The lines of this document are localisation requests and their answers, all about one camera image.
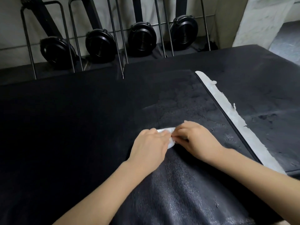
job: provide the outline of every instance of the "black table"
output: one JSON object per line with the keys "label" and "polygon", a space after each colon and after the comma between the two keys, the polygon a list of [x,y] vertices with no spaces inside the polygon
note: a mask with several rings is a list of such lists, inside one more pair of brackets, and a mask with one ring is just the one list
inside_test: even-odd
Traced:
{"label": "black table", "polygon": [[136,79],[180,69],[202,71],[216,80],[286,173],[300,179],[300,66],[246,45],[128,64],[124,75]]}
{"label": "black table", "polygon": [[[125,80],[111,73],[107,68],[0,87],[0,224],[53,223],[128,158],[145,128],[196,121],[225,147],[255,160],[195,73]],[[245,187],[176,145],[112,224],[278,220]]]}

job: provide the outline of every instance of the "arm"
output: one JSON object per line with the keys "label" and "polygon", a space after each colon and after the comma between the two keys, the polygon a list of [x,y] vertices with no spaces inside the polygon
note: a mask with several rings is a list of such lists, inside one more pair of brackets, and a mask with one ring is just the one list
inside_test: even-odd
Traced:
{"label": "arm", "polygon": [[170,137],[168,131],[143,130],[129,159],[53,225],[109,224],[131,191],[163,162]]}
{"label": "arm", "polygon": [[300,224],[300,181],[224,148],[206,128],[195,122],[185,121],[172,137],[196,158],[243,184],[291,225]]}

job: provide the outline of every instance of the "person's right hand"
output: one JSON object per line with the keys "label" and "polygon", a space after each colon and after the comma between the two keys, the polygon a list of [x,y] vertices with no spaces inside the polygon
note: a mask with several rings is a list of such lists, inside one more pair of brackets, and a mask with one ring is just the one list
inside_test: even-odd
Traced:
{"label": "person's right hand", "polygon": [[206,163],[224,150],[207,128],[192,121],[184,121],[177,126],[172,138],[194,157]]}

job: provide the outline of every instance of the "torn paper edge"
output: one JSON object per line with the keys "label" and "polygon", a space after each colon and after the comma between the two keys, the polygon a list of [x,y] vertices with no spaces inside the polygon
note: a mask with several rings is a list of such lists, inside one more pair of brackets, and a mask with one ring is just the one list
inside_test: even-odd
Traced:
{"label": "torn paper edge", "polygon": [[205,75],[205,73],[201,71],[196,71],[195,73],[200,77],[204,85],[208,88],[221,108],[233,122],[235,127],[244,137],[244,139],[249,144],[252,151],[256,154],[259,160],[262,162],[262,164],[279,173],[286,174],[277,160],[269,153],[265,145],[261,143],[258,137],[247,127],[245,120],[236,111],[235,103],[232,106],[226,96],[216,87],[217,82],[212,81],[207,75]]}

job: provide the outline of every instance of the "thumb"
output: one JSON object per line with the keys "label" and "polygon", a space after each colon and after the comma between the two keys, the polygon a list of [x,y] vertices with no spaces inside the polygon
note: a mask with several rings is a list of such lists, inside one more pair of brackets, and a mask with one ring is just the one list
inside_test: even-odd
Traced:
{"label": "thumb", "polygon": [[174,136],[172,139],[177,143],[180,144],[182,147],[184,147],[186,150],[189,148],[189,142],[186,140],[183,140],[181,137]]}

